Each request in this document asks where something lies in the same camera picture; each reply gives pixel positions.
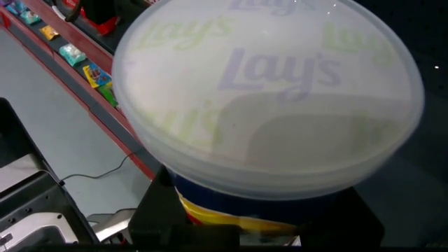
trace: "shelf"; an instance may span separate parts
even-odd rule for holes
[[[42,0],[23,0],[22,2],[28,6],[30,10],[37,13],[42,21],[59,32],[62,38],[84,52],[87,55],[87,58],[94,62],[99,68],[103,69],[108,74],[111,73],[113,56],[110,52],[99,46],[75,25],[61,20],[46,2]]]
[[[5,31],[9,33],[88,113],[105,133],[150,178],[157,173],[160,163],[134,137],[125,117],[112,107],[96,90],[90,87],[82,67],[90,64],[87,59],[71,67],[59,55],[61,46],[68,43],[62,36],[47,41],[40,28],[45,22],[25,24],[22,19],[0,7]]]

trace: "yellow packet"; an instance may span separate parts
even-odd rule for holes
[[[58,36],[59,34],[57,33],[57,31],[55,31],[50,25],[47,25],[45,27],[42,27],[39,29],[39,31],[42,32],[42,34],[50,41],[52,39],[54,39],[56,36]]]

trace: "lay's container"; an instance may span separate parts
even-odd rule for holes
[[[350,0],[162,0],[113,63],[119,104],[198,223],[292,232],[375,172],[424,107],[403,42]]]

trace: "snack package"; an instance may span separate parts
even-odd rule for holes
[[[77,63],[82,62],[83,60],[86,59],[84,52],[81,52],[72,44],[62,46],[59,49],[59,53],[65,58],[65,60],[72,67]]]
[[[114,107],[116,108],[118,106],[118,102],[115,98],[115,95],[112,90],[112,83],[103,85],[101,87],[97,88],[98,92],[100,92],[103,97]]]
[[[7,7],[6,10],[11,12],[12,14],[20,15],[21,13],[28,10],[28,7],[24,5],[21,1],[12,1]]]
[[[20,14],[20,17],[22,17],[28,25],[32,25],[36,22],[41,21],[41,17],[30,10],[27,10]]]
[[[41,31],[45,38],[49,41],[59,35],[57,31],[54,30],[50,25],[40,28],[39,31]]]
[[[98,88],[112,82],[112,78],[105,71],[101,70],[96,64],[84,66],[83,71],[92,88]]]
[[[0,0],[0,6],[7,6],[8,4],[12,3],[13,0]]]

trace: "gray floor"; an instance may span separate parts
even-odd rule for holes
[[[102,174],[125,157],[87,112],[1,29],[0,97],[11,103],[60,178],[73,173]],[[88,216],[136,207],[149,183],[127,160],[110,176],[73,177],[66,181],[66,188]]]

